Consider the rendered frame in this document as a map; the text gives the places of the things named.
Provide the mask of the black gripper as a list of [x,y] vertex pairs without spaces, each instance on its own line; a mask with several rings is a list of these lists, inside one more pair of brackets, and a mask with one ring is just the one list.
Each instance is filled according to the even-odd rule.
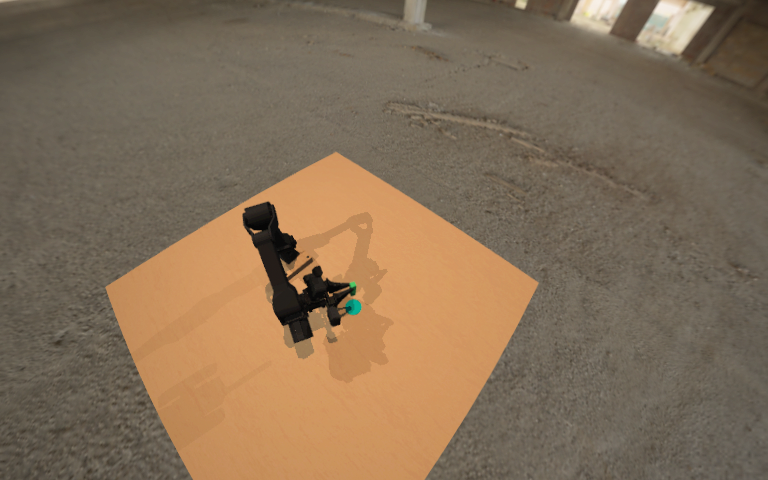
[[[320,266],[314,267],[312,269],[312,273],[315,274],[315,277],[322,277],[323,272]],[[323,279],[322,279],[323,281]],[[327,308],[327,318],[329,320],[330,326],[336,327],[340,325],[341,323],[341,316],[338,312],[337,306],[338,304],[345,298],[347,294],[349,294],[352,289],[345,289],[339,293],[333,293],[336,291],[339,291],[343,288],[349,287],[349,283],[334,283],[330,281],[328,278],[323,281],[324,285],[326,286],[326,292],[323,294],[324,301],[318,304],[315,303],[307,303],[307,306],[309,308],[309,313],[313,312],[314,309],[322,307]],[[333,296],[329,297],[329,294],[333,293]]]

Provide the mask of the cyan circle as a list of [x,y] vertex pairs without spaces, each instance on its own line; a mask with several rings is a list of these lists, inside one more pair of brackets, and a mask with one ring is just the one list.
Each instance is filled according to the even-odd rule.
[[351,299],[346,304],[346,311],[350,315],[356,315],[361,310],[361,304],[358,300]]

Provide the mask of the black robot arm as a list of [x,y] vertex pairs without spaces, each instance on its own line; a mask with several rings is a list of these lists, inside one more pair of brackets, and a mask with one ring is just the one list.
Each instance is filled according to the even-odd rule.
[[[245,208],[242,213],[245,230],[251,236],[253,245],[258,250],[273,290],[272,307],[282,326],[288,324],[294,343],[313,337],[308,321],[309,308],[307,303],[321,303],[326,286],[322,277],[308,273],[303,277],[307,288],[302,290],[309,299],[304,299],[297,293],[296,288],[289,283],[283,268],[282,260],[286,263],[294,261],[300,253],[296,251],[297,242],[293,235],[282,233],[278,227],[277,212],[270,202]],[[250,230],[251,229],[251,230]],[[253,230],[262,230],[253,233]],[[280,256],[280,257],[279,257]],[[289,264],[288,263],[288,264]]]

